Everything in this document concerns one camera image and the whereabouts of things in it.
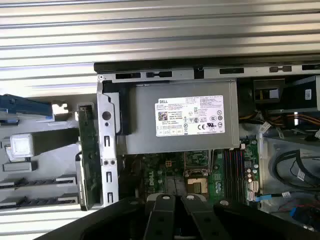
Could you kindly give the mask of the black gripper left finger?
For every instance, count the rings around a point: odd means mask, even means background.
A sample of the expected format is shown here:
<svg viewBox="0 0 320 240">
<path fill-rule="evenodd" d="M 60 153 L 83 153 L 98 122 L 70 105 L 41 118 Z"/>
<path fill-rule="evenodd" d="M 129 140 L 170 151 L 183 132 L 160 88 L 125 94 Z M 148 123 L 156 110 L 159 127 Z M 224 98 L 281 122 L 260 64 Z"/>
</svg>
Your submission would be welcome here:
<svg viewBox="0 0 320 240">
<path fill-rule="evenodd" d="M 38 240 L 172 240 L 175 198 L 157 194 L 153 209 L 138 198 L 112 203 L 71 223 L 52 230 Z"/>
</svg>

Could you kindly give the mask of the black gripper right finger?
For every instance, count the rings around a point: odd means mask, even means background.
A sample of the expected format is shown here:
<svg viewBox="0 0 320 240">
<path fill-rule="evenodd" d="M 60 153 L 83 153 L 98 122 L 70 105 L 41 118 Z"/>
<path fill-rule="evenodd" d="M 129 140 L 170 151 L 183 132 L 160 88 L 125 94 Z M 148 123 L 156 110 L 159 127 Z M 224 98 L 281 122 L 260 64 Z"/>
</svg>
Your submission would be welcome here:
<svg viewBox="0 0 320 240">
<path fill-rule="evenodd" d="M 318 240 L 320 234 L 245 204 L 198 194 L 181 198 L 202 240 Z"/>
</svg>

